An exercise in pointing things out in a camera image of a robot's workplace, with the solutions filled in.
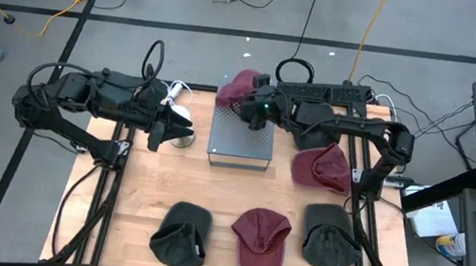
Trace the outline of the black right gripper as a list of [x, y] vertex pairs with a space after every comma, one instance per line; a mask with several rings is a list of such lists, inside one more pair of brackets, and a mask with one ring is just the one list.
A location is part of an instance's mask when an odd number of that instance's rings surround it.
[[264, 129], [267, 122], [276, 124], [286, 132], [294, 131], [292, 110], [294, 102], [270, 83], [269, 74], [253, 77], [254, 91], [246, 94], [241, 103], [232, 102], [229, 107], [250, 130]]

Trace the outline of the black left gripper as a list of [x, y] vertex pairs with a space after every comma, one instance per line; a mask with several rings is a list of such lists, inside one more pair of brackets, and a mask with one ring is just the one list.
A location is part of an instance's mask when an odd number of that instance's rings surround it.
[[171, 106], [168, 113], [166, 99], [166, 92], [144, 89], [138, 91], [134, 98], [137, 118], [131, 125], [148, 132], [149, 151], [157, 151], [160, 144], [165, 141], [188, 137], [194, 133], [192, 129], [189, 129], [193, 123], [188, 109]]

